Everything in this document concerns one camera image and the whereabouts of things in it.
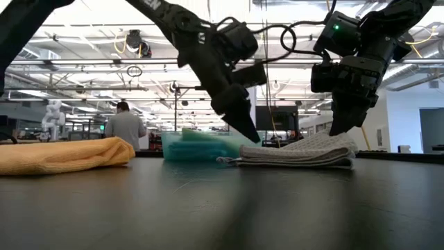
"teal plastic container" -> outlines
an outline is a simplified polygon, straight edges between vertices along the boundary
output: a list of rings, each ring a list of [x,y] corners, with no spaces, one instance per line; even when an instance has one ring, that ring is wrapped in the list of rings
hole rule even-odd
[[[230,132],[162,132],[165,160],[215,161],[218,157],[239,157],[241,145],[258,146],[242,135]]]

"gray shirt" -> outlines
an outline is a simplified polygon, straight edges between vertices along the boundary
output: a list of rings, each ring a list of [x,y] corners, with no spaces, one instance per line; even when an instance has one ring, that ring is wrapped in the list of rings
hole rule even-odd
[[[135,151],[139,151],[139,138],[144,136],[146,128],[142,119],[129,113],[121,112],[111,119],[106,124],[106,137],[117,136],[122,138],[127,143],[131,144]]]

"orange towel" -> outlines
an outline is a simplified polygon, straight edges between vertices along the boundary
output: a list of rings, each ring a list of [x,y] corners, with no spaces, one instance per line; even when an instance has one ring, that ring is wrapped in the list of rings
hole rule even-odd
[[[0,146],[0,175],[60,174],[122,165],[135,156],[118,137],[78,142]]]

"white humanoid robot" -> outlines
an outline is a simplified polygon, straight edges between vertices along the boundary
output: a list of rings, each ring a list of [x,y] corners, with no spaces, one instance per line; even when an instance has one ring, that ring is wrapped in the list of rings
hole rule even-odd
[[[65,125],[65,114],[60,112],[61,101],[49,101],[46,106],[46,114],[42,120],[43,132],[40,133],[40,141],[57,141],[60,126]]]

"table surface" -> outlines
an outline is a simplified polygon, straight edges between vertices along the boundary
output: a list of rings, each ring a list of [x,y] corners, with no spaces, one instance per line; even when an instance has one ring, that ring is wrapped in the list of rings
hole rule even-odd
[[[444,249],[444,166],[129,167],[0,178],[6,249]]]

